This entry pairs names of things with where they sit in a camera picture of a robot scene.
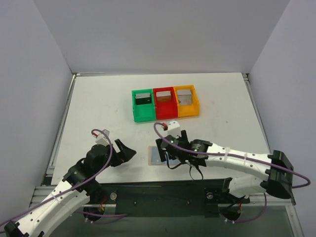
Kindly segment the grey credit card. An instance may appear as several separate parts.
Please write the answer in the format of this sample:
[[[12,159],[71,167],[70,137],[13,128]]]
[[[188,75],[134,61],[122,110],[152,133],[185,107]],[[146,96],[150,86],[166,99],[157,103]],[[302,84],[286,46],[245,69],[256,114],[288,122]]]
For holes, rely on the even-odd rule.
[[[152,146],[150,148],[149,162],[152,165],[162,164],[161,159],[160,159],[160,155],[159,155],[159,152],[158,152],[158,148],[155,147],[155,146]]]

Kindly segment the beige leather card holder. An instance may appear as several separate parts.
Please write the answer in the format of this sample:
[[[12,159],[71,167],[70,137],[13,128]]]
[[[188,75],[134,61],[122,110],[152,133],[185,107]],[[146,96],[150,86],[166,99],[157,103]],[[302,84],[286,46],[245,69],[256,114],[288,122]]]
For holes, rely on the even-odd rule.
[[[164,165],[167,166],[166,161],[161,161],[158,148],[156,146],[148,147],[148,165]]]

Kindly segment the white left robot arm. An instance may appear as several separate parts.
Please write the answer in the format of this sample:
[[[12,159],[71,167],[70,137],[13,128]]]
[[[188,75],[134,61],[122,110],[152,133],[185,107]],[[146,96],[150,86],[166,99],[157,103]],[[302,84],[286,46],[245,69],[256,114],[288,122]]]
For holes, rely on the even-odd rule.
[[[22,218],[13,218],[4,226],[8,237],[48,237],[82,205],[97,203],[103,196],[96,174],[111,166],[130,161],[136,151],[115,140],[116,152],[111,145],[94,145],[86,156],[69,168],[53,191]]]

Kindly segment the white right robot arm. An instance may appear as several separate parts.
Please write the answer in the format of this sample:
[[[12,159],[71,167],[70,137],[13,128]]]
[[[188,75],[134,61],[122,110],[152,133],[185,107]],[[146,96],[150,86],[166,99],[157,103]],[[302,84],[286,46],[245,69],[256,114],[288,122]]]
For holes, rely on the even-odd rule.
[[[178,137],[158,138],[156,145],[162,162],[178,160],[190,168],[221,167],[245,173],[244,177],[225,182],[220,195],[226,202],[256,193],[267,193],[280,199],[292,198],[294,168],[281,151],[251,154],[200,139],[190,142],[185,130]]]

